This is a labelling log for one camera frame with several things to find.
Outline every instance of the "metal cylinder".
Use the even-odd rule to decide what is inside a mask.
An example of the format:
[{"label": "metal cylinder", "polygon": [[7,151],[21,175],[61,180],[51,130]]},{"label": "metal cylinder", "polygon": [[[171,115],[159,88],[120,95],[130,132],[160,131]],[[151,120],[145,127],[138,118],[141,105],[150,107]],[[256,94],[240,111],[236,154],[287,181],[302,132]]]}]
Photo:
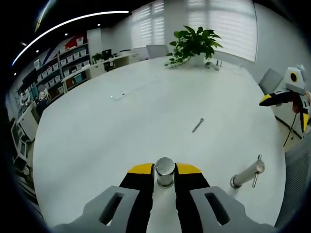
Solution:
[{"label": "metal cylinder", "polygon": [[258,160],[253,163],[249,168],[247,168],[240,174],[234,175],[230,180],[230,184],[233,188],[239,188],[242,184],[250,181],[253,178],[257,180],[258,174],[262,172],[264,172],[264,163],[261,160],[261,155],[259,155]]},{"label": "metal cylinder", "polygon": [[164,157],[155,163],[157,184],[162,188],[169,188],[174,184],[175,163],[172,159]]}]

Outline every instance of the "round table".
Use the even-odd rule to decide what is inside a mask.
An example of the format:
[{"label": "round table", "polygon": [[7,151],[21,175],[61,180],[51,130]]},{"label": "round table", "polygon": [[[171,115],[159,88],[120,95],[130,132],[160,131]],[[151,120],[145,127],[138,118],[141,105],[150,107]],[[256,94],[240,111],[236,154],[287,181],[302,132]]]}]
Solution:
[{"label": "round table", "polygon": [[[258,223],[274,225],[285,188],[285,157],[271,108],[244,69],[219,71],[187,64],[167,69],[167,58],[115,69],[69,91],[37,129],[35,191],[48,226],[71,223],[84,206],[118,186],[134,165],[161,157],[198,167],[245,206]],[[204,122],[192,133],[199,120]],[[234,190],[230,178],[262,155],[255,188]],[[147,232],[180,232],[174,187],[157,185]]]}]

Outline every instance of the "shelf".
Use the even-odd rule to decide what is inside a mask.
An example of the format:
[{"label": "shelf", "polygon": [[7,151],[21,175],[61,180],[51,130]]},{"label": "shelf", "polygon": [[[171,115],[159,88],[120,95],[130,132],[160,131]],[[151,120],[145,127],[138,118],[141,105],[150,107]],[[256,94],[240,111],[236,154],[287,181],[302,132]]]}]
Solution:
[{"label": "shelf", "polygon": [[40,66],[40,68],[37,71],[41,70],[43,67],[45,67],[47,64],[49,64],[51,61],[53,61],[55,59],[57,59],[57,56],[52,58],[52,59],[50,59],[49,61],[47,61],[44,65]]},{"label": "shelf", "polygon": [[50,90],[52,87],[55,87],[57,84],[59,84],[59,83],[61,83],[61,82],[62,82],[62,80],[58,81],[57,83],[54,83],[54,85],[53,85],[53,86],[50,86],[50,87],[48,88],[48,90]]},{"label": "shelf", "polygon": [[75,61],[77,61],[77,60],[79,60],[79,59],[81,59],[81,58],[83,58],[83,57],[86,57],[86,56],[88,56],[88,55],[89,55],[89,54],[87,53],[86,55],[84,55],[84,56],[82,56],[82,57],[79,57],[79,58],[77,58],[77,59],[75,59],[75,60],[72,60],[71,62],[68,62],[68,63],[66,63],[65,65],[61,66],[61,68],[66,67],[66,66],[68,66],[69,64],[71,64],[71,63],[73,63],[73,62],[75,62]]},{"label": "shelf", "polygon": [[63,53],[61,53],[61,54],[59,54],[59,56],[61,56],[61,55],[64,55],[64,54],[66,54],[66,53],[68,53],[68,52],[70,52],[70,51],[73,51],[73,50],[75,50],[75,49],[77,49],[77,48],[80,48],[80,47],[82,47],[82,46],[85,46],[85,45],[87,45],[88,43],[84,43],[84,44],[82,44],[82,45],[78,45],[78,46],[76,46],[76,47],[74,47],[74,48],[72,48],[72,49],[70,49],[70,50],[67,50],[67,51],[65,51],[65,52],[63,52]]},{"label": "shelf", "polygon": [[[57,70],[54,70],[51,74],[55,73],[59,71],[59,68]],[[51,74],[48,74],[47,77],[45,77],[44,79],[41,79],[36,85],[38,85],[39,83],[42,83],[42,81],[44,81],[45,79],[47,79]]]},{"label": "shelf", "polygon": [[80,85],[80,84],[86,82],[87,80],[88,80],[88,79],[84,79],[84,80],[82,80],[81,82],[76,83],[75,85],[73,85],[73,86],[71,86],[70,88],[68,88],[68,91],[70,91],[71,89],[75,88],[76,86],[78,86],[78,85]]}]

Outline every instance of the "cable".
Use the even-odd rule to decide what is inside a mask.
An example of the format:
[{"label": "cable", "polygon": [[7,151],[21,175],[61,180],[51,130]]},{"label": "cable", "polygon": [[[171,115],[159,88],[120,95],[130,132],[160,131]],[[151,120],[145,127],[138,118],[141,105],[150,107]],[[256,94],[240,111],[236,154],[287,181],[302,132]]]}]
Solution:
[{"label": "cable", "polygon": [[294,123],[295,123],[295,120],[296,120],[296,116],[297,116],[297,114],[295,114],[294,121],[293,121],[293,123],[292,123],[292,126],[291,126],[291,128],[290,128],[290,131],[289,131],[289,133],[288,133],[288,135],[287,135],[287,138],[286,138],[286,140],[285,140],[285,142],[284,142],[283,147],[285,146],[285,144],[287,143],[288,138],[290,137],[290,134],[291,134],[291,132],[292,132],[292,129],[293,129],[293,126],[294,126]]}]

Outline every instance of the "window blind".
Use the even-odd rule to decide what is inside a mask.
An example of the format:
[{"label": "window blind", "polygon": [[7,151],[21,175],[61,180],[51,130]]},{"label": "window blind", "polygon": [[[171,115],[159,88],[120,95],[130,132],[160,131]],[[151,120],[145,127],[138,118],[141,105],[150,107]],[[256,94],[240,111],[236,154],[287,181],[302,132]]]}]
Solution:
[{"label": "window blind", "polygon": [[213,29],[224,48],[215,50],[255,61],[257,22],[252,0],[188,0],[188,24]]},{"label": "window blind", "polygon": [[210,0],[210,28],[222,39],[216,50],[255,61],[257,22],[252,0]]},{"label": "window blind", "polygon": [[140,7],[132,13],[132,48],[164,44],[164,3],[162,0]]},{"label": "window blind", "polygon": [[188,0],[188,25],[197,30],[207,26],[206,0]]}]

